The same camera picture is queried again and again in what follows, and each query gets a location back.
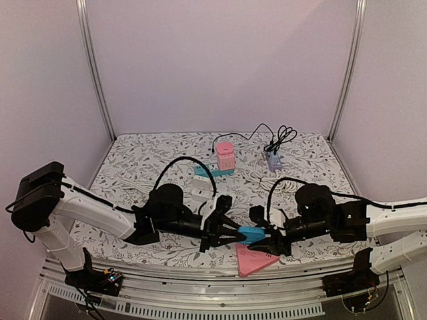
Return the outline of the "pink triangular power strip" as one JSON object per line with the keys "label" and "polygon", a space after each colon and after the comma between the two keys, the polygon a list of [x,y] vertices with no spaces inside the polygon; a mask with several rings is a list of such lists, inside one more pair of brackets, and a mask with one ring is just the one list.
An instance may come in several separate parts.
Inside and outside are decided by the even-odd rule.
{"label": "pink triangular power strip", "polygon": [[247,277],[257,273],[280,260],[279,256],[249,250],[246,245],[236,243],[238,273],[240,277]]}

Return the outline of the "white power strip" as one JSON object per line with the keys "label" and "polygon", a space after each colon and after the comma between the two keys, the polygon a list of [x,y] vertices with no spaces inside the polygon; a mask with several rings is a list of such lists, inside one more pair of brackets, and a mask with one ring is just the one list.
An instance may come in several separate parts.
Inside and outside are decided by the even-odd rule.
{"label": "white power strip", "polygon": [[191,198],[194,201],[203,203],[205,201],[209,201],[212,198],[212,192],[211,191],[207,191],[207,190],[203,190],[203,189],[197,189],[194,188],[191,190]]}

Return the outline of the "white charger adapter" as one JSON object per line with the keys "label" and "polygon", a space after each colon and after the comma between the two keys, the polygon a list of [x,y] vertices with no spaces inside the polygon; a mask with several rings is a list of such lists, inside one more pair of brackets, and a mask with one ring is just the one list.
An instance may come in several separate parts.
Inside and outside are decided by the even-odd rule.
{"label": "white charger adapter", "polygon": [[213,191],[213,185],[208,177],[196,175],[192,179],[194,189],[202,191]]}

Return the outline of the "teal power strip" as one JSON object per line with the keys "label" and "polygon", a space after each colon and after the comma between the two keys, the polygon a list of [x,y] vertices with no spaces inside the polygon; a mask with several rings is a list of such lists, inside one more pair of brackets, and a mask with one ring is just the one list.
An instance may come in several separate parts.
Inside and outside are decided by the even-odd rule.
{"label": "teal power strip", "polygon": [[[211,173],[211,175],[213,177],[221,177],[224,175],[232,175],[235,171],[235,169],[228,169],[228,170],[222,171],[222,170],[220,170],[218,165],[215,163],[208,164],[207,168],[209,169],[209,172]],[[201,177],[209,177],[206,170],[203,167],[201,167],[200,165],[196,165],[194,167],[194,174],[197,176],[201,176]]]}

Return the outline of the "pink cube socket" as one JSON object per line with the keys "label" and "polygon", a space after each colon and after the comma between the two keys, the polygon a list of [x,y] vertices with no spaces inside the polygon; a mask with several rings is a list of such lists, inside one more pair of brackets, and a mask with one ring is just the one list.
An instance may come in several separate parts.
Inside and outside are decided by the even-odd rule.
{"label": "pink cube socket", "polygon": [[220,171],[230,171],[234,170],[236,167],[236,160],[234,154],[218,155],[217,162]]}

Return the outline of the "purple power strip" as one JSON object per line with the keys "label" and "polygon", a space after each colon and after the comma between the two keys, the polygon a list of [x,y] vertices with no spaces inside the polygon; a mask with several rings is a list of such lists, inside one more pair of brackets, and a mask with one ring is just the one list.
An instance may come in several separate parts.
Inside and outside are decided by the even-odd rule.
{"label": "purple power strip", "polygon": [[281,159],[279,161],[272,161],[269,157],[269,152],[266,152],[266,161],[268,164],[268,168],[272,173],[275,173],[276,171],[281,171],[283,169]]}

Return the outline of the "small pink square adapter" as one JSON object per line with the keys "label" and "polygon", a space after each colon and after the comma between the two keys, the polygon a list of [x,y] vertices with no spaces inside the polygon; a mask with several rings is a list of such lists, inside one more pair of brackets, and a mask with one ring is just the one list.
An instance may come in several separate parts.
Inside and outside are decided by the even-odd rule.
{"label": "small pink square adapter", "polygon": [[231,142],[220,142],[216,144],[217,155],[231,155],[234,154],[234,146]]}

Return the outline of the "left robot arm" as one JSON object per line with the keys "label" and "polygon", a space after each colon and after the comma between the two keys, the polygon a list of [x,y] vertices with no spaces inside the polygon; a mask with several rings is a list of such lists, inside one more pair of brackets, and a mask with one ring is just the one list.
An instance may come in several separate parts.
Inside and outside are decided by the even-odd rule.
{"label": "left robot arm", "polygon": [[227,216],[231,206],[232,197],[214,193],[193,213],[183,203],[181,187],[156,183],[143,206],[126,209],[78,185],[66,176],[63,164],[54,161],[22,178],[5,210],[14,226],[39,239],[84,289],[94,289],[99,275],[58,216],[90,224],[131,245],[157,243],[161,233],[199,239],[203,253],[246,239]]}

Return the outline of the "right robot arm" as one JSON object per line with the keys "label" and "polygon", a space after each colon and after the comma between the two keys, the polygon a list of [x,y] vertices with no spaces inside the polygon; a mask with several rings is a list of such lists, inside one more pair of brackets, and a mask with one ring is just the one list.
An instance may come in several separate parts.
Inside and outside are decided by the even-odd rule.
{"label": "right robot arm", "polygon": [[426,200],[411,203],[376,203],[347,195],[345,203],[337,203],[338,193],[325,185],[309,183],[295,194],[298,216],[288,218],[284,212],[272,212],[271,201],[265,207],[250,209],[250,218],[268,234],[252,243],[254,251],[275,256],[289,256],[293,243],[329,235],[339,243],[365,241],[394,232],[408,235],[379,247],[369,247],[354,256],[352,270],[345,274],[345,285],[358,291],[371,277],[381,275],[405,262],[426,254]]}

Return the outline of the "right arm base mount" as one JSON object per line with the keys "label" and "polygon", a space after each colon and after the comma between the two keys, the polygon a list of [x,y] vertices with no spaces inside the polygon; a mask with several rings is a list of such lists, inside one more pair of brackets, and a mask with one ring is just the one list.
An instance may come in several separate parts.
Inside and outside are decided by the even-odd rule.
{"label": "right arm base mount", "polygon": [[373,248],[367,248],[357,252],[350,271],[322,277],[322,289],[326,296],[344,295],[379,285],[379,275],[371,270],[372,251]]}

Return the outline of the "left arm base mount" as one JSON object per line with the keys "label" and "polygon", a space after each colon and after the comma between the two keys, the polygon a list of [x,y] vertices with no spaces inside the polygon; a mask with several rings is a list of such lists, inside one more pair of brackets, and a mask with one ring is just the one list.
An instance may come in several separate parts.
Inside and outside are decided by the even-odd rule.
{"label": "left arm base mount", "polygon": [[109,268],[104,271],[97,271],[93,268],[91,254],[83,248],[84,264],[78,271],[68,271],[63,268],[66,274],[65,283],[77,289],[100,293],[118,297],[123,283],[123,273]]}

